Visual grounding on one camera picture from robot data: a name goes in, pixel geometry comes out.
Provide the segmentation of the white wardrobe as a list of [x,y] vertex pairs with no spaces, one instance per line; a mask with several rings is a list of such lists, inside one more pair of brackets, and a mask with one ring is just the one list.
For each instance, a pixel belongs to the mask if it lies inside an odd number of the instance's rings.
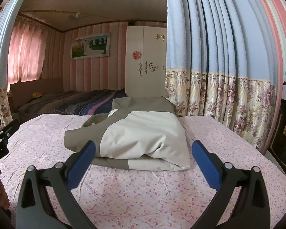
[[166,36],[164,27],[127,27],[125,92],[128,96],[166,95]]

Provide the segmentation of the pink floral bed sheet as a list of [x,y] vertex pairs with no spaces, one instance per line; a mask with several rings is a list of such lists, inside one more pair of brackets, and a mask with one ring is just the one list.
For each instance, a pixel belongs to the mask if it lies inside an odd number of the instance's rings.
[[[71,152],[64,133],[82,126],[86,116],[44,114],[20,126],[10,138],[9,154],[0,160],[1,181],[16,211],[20,187],[28,166],[52,167]],[[200,140],[208,151],[236,168],[261,169],[266,184],[271,226],[286,212],[286,176],[263,154],[236,133],[203,116],[182,117],[187,142]],[[72,191],[88,218],[98,228],[190,228],[212,200],[195,161],[181,172],[131,171],[92,165]]]

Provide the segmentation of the pink window curtain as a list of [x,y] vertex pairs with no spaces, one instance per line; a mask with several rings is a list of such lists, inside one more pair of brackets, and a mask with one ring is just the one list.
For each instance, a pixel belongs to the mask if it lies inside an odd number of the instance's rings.
[[37,24],[17,19],[9,46],[7,89],[18,82],[39,79],[47,43],[48,30]]

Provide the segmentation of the blue floral curtain right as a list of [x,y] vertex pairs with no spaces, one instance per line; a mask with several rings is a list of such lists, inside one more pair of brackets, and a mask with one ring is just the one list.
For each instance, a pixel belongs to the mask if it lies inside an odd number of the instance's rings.
[[262,0],[167,0],[165,85],[178,116],[209,116],[265,152],[277,67]]

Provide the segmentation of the framed wedding picture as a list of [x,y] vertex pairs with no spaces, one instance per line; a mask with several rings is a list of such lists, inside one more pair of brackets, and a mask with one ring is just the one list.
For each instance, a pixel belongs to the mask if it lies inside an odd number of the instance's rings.
[[108,57],[110,53],[110,33],[100,33],[73,38],[71,60]]

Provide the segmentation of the yellow toy on bed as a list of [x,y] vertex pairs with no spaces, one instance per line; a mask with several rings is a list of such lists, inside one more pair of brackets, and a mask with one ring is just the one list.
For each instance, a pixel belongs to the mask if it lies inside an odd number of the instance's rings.
[[40,98],[40,97],[42,97],[42,94],[41,94],[41,93],[34,92],[34,93],[32,94],[32,98],[33,98],[33,99],[37,99],[37,98]]

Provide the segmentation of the grey and white jacket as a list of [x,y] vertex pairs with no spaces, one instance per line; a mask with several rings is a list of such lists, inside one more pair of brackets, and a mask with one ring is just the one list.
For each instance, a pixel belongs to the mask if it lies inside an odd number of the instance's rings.
[[164,97],[114,99],[107,114],[90,117],[64,135],[65,148],[96,145],[92,163],[116,169],[183,171],[190,167],[184,129],[175,105]]

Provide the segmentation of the ceiling fan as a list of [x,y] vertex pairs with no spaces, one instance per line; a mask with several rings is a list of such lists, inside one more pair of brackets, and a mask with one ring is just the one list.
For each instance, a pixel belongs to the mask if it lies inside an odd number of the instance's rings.
[[71,21],[79,21],[83,18],[86,18],[87,16],[87,14],[82,15],[80,12],[76,12],[74,15],[69,15],[67,18]]

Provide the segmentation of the brown bed headboard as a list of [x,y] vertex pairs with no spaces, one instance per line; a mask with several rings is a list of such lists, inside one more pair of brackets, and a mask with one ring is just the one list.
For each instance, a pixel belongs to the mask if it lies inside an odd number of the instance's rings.
[[35,81],[20,82],[10,85],[14,109],[26,104],[32,99],[33,93],[58,94],[64,92],[61,78],[41,79]]

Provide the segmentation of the far bed striped blanket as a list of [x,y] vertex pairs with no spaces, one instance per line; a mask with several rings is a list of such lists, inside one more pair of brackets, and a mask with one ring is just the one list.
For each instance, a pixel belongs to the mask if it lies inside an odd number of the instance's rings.
[[32,98],[21,105],[21,115],[38,116],[41,114],[96,115],[109,113],[115,98],[126,97],[125,90],[93,90],[90,92],[62,92]]

